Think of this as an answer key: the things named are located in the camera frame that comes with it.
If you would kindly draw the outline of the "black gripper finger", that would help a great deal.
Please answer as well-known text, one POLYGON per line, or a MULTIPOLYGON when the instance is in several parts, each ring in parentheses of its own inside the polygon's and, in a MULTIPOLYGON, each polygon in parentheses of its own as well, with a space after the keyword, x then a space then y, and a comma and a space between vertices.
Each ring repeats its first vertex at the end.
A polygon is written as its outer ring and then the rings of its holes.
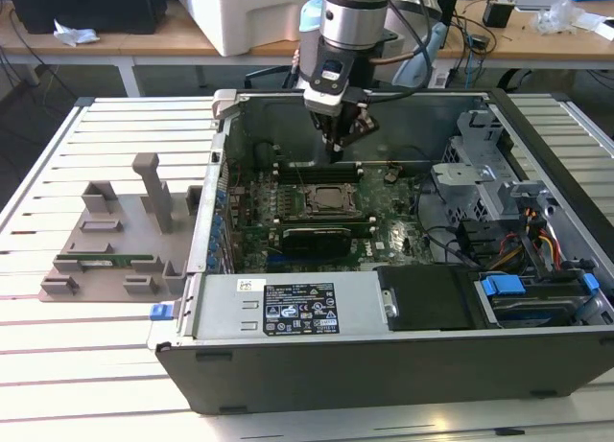
POLYGON ((325 152, 331 164, 342 159, 342 147, 339 136, 339 116, 310 112, 314 127, 321 132, 325 152))
POLYGON ((366 104, 343 104, 335 122, 335 152, 377 131, 378 121, 368 112, 366 104))

